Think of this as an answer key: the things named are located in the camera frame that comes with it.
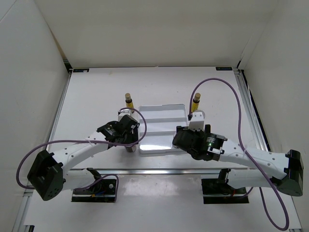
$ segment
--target yellow bottle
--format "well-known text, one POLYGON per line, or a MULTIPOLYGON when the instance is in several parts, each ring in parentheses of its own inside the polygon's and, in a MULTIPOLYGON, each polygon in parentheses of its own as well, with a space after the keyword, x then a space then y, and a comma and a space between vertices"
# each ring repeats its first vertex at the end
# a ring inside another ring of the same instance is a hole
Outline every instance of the yellow bottle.
POLYGON ((192 102, 191 112, 193 113, 195 110, 198 110, 199 99, 201 97, 200 93, 196 93, 192 102))
POLYGON ((134 108, 133 101, 131 99, 131 95, 129 93, 126 93, 125 97, 126 97, 126 106, 128 108, 134 108))

